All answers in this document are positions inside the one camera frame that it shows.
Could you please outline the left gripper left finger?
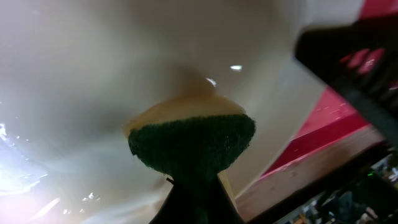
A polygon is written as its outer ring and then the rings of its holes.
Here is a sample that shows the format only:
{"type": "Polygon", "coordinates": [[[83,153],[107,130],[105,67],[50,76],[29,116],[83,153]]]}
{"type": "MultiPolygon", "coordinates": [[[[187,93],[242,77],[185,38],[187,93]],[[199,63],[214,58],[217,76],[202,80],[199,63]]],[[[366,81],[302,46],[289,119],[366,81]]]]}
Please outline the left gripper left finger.
{"type": "Polygon", "coordinates": [[[149,224],[198,223],[199,214],[193,192],[172,179],[167,180],[172,184],[172,189],[149,224]]]}

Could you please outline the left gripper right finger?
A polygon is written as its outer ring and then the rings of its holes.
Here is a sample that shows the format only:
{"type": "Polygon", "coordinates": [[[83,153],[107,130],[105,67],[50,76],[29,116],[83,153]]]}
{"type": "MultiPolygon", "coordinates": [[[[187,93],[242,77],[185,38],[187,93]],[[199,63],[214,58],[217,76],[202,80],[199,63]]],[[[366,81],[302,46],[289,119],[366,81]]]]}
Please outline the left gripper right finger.
{"type": "Polygon", "coordinates": [[[220,178],[199,181],[198,222],[200,224],[245,224],[220,178]]]}

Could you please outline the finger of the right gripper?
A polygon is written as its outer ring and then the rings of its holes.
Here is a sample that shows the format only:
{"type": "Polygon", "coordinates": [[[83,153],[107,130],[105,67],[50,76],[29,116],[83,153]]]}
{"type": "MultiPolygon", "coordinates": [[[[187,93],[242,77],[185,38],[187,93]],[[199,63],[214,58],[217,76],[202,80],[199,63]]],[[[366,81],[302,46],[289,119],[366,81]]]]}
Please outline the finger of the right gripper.
{"type": "Polygon", "coordinates": [[[304,32],[295,57],[397,145],[397,16],[304,32]]]}

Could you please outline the white plate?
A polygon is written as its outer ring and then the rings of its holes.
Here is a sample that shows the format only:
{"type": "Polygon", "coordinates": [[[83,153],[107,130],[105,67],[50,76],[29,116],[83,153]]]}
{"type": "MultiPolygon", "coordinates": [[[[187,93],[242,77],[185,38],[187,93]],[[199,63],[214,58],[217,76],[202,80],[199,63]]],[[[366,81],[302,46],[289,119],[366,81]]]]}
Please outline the white plate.
{"type": "Polygon", "coordinates": [[[122,128],[162,101],[217,93],[256,121],[227,170],[240,196],[324,91],[301,31],[362,1],[1,1],[1,222],[148,223],[171,185],[122,128]]]}

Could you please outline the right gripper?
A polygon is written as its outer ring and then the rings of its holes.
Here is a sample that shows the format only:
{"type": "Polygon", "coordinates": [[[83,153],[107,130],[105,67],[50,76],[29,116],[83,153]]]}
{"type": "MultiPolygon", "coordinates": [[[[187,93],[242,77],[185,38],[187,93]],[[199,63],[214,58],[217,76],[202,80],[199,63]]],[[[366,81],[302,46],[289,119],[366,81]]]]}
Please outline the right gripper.
{"type": "Polygon", "coordinates": [[[251,223],[397,223],[397,149],[377,143],[251,223]]]}

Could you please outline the green yellow sponge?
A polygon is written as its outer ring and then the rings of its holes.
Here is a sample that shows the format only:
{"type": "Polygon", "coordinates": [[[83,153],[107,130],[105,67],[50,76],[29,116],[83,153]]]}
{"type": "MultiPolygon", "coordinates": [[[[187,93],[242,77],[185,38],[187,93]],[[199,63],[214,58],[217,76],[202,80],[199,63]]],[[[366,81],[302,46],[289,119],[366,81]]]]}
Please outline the green yellow sponge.
{"type": "Polygon", "coordinates": [[[193,185],[211,182],[249,146],[256,123],[221,96],[159,103],[124,126],[129,148],[146,166],[193,185]]]}

